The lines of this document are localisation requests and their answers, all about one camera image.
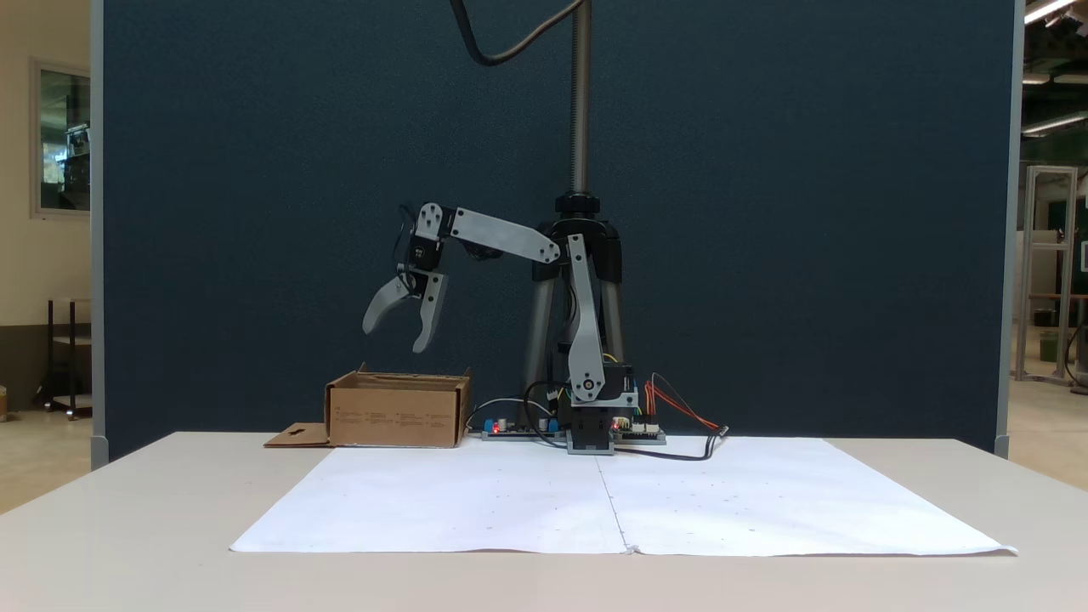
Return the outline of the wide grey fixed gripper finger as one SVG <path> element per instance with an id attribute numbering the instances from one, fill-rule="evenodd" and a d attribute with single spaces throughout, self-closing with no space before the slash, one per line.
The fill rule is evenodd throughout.
<path id="1" fill-rule="evenodd" d="M 438 330 L 440 313 L 442 313 L 446 291 L 450 283 L 448 283 L 446 276 L 435 274 L 435 272 L 424 274 L 413 271 L 413 279 L 421 299 L 421 330 L 413 342 L 412 352 L 420 354 L 430 346 Z"/>

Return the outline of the curved grey moving gripper finger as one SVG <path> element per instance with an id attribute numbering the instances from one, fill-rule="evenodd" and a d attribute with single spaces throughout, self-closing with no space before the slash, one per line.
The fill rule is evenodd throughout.
<path id="1" fill-rule="evenodd" d="M 378 293 L 373 295 L 368 307 L 366 307 L 364 319 L 362 319 L 362 330 L 364 334 L 373 333 L 381 325 L 385 315 L 395 309 L 404 301 L 418 298 L 413 289 L 415 276 L 394 276 L 385 283 Z"/>

